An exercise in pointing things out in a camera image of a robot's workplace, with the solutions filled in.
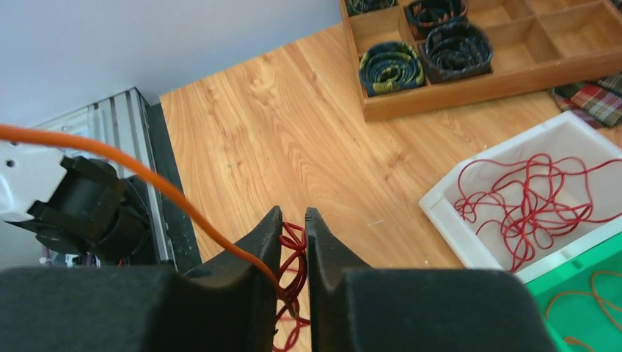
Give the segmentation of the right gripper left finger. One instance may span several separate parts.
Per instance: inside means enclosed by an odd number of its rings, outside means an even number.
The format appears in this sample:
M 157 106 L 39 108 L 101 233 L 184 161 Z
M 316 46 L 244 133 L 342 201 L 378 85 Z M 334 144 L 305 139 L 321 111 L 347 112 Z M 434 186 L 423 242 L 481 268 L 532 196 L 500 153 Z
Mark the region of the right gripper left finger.
M 3 351 L 269 351 L 272 283 L 221 252 L 185 274 L 169 266 L 1 272 Z

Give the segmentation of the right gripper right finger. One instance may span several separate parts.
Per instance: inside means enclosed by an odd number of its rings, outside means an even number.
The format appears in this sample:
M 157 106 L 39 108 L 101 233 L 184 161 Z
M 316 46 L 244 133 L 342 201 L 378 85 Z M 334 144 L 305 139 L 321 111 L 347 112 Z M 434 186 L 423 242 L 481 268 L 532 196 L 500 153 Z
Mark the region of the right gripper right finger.
M 492 269 L 373 268 L 305 214 L 314 351 L 554 351 L 528 289 Z

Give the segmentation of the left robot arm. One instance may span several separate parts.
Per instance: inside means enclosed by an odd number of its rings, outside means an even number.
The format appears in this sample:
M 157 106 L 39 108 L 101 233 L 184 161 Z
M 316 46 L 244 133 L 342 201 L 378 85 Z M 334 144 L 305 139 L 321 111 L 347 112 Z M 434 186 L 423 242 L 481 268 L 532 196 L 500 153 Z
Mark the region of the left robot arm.
M 118 266 L 158 260 L 145 182 L 103 159 L 2 142 L 1 220 L 60 254 Z

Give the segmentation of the white plastic bin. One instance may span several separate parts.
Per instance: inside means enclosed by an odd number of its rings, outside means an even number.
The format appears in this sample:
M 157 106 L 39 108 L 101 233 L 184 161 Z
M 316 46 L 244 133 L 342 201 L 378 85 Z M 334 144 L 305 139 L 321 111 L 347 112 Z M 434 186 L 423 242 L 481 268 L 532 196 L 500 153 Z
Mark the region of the white plastic bin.
M 564 113 L 460 162 L 419 205 L 467 268 L 530 282 L 621 231 L 621 148 Z

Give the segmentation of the green plastic bin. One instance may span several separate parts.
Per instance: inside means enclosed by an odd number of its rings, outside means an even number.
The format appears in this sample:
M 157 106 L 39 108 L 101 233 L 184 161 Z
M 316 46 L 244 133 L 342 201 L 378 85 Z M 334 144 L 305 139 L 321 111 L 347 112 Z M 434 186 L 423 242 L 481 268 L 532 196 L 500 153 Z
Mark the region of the green plastic bin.
M 527 287 L 557 351 L 621 350 L 621 234 Z

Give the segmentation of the orange wooden compartment tray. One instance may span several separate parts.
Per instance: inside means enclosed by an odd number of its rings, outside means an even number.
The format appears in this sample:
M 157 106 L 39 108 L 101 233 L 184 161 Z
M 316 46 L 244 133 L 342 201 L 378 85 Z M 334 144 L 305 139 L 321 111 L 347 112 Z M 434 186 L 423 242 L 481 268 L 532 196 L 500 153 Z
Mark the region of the orange wooden compartment tray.
M 342 1 L 340 11 L 367 121 L 621 71 L 619 1 Z

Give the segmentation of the plaid cloth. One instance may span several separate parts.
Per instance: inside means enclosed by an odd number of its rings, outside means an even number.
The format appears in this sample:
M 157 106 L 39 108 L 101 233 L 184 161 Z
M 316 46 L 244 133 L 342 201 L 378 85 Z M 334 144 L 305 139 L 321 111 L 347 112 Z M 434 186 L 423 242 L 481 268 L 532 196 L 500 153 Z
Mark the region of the plaid cloth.
M 621 124 L 621 73 L 595 81 L 564 84 L 549 91 L 561 111 L 570 111 L 593 128 Z

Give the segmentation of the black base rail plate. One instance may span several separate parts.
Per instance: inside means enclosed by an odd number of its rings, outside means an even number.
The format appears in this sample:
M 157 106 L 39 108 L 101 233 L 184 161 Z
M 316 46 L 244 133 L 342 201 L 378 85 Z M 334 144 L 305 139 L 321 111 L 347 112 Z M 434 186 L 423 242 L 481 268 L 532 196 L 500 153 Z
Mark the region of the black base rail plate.
M 146 118 L 155 171 L 182 191 L 178 165 L 162 105 L 158 103 L 147 107 Z M 179 272 L 185 273 L 202 263 L 193 223 L 190 217 L 167 196 L 161 196 L 161 208 L 175 264 Z

